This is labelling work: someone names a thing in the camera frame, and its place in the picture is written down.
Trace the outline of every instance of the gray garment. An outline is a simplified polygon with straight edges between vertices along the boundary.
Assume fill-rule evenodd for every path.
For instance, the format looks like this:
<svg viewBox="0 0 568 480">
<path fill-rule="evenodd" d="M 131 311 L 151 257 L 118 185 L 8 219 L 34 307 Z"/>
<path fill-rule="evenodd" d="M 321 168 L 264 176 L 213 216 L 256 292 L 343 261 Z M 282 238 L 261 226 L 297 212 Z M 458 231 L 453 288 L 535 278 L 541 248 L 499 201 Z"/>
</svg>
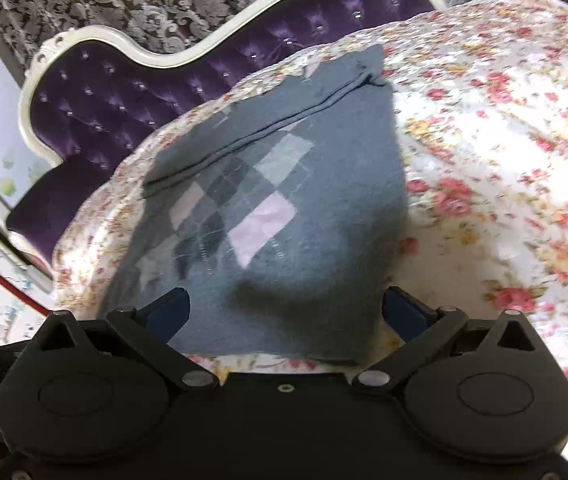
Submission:
<svg viewBox="0 0 568 480">
<path fill-rule="evenodd" d="M 175 286 L 206 356 L 369 351 L 406 212 L 380 46 L 231 105 L 158 155 L 101 313 Z"/>
</svg>

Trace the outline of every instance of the white frame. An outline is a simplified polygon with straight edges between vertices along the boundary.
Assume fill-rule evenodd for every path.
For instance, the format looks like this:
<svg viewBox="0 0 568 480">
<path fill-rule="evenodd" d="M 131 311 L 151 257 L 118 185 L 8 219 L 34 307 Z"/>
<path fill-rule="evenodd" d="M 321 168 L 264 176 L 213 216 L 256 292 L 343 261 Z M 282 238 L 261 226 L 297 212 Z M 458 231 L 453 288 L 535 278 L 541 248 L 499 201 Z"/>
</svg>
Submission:
<svg viewBox="0 0 568 480">
<path fill-rule="evenodd" d="M 210 36 L 177 54 L 155 54 L 149 52 L 136 44 L 123 32 L 102 25 L 89 25 L 78 30 L 71 29 L 66 32 L 60 32 L 54 38 L 44 42 L 39 52 L 35 55 L 30 70 L 26 73 L 26 81 L 21 90 L 18 105 L 19 131 L 24 137 L 26 145 L 35 155 L 48 161 L 53 167 L 62 163 L 62 158 L 35 135 L 30 123 L 30 104 L 35 88 L 50 64 L 75 44 L 88 40 L 103 41 L 119 49 L 123 54 L 139 64 L 154 68 L 172 68 L 190 63 L 203 56 L 279 1 L 281 0 L 257 0 L 253 2 L 211 33 Z M 446 9 L 444 0 L 429 0 L 429 2 L 436 10 Z"/>
</svg>

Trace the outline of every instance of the purple upholstery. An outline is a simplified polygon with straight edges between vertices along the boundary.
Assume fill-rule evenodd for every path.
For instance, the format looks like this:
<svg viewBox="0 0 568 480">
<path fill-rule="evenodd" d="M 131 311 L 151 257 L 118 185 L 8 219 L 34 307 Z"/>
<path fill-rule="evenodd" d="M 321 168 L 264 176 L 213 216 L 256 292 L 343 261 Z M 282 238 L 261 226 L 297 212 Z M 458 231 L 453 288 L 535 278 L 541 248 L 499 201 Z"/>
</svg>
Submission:
<svg viewBox="0 0 568 480">
<path fill-rule="evenodd" d="M 205 56 L 169 69 L 138 65 L 101 41 L 77 44 L 49 67 L 30 108 L 35 134 L 64 163 L 6 226 L 50 261 L 81 203 L 155 129 L 302 48 L 432 9 L 428 0 L 283 0 Z"/>
</svg>

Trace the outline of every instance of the headboard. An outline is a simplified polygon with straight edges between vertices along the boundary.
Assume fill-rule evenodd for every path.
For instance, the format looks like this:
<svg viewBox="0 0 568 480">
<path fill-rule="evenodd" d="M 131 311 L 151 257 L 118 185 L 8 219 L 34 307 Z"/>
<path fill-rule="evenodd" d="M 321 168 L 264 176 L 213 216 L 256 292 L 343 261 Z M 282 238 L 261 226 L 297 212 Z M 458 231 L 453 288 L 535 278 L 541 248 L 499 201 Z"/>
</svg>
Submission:
<svg viewBox="0 0 568 480">
<path fill-rule="evenodd" d="M 443 0 L 258 0 L 171 55 L 98 25 L 59 33 L 35 56 L 19 102 L 26 143 L 55 167 L 8 216 L 11 240 L 51 262 L 84 200 L 152 131 L 300 49 L 444 8 Z"/>
</svg>

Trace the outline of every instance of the floral bedsheet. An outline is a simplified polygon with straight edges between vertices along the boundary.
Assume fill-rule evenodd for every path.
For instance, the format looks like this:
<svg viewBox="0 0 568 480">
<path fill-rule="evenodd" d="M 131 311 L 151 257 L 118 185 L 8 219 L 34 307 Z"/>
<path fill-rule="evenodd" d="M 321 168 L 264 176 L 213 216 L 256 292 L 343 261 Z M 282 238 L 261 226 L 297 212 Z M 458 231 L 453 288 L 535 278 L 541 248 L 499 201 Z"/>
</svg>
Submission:
<svg viewBox="0 0 568 480">
<path fill-rule="evenodd" d="M 86 201 L 57 245 L 58 307 L 80 317 L 96 311 L 160 150 L 231 102 L 375 43 L 395 89 L 410 196 L 391 281 L 473 317 L 524 312 L 568 377 L 568 4 L 558 0 L 475 0 L 359 31 L 248 76 L 164 126 Z M 378 343 L 380 354 L 400 344 L 382 329 Z M 222 378 L 328 369 L 261 354 L 193 358 Z"/>
</svg>

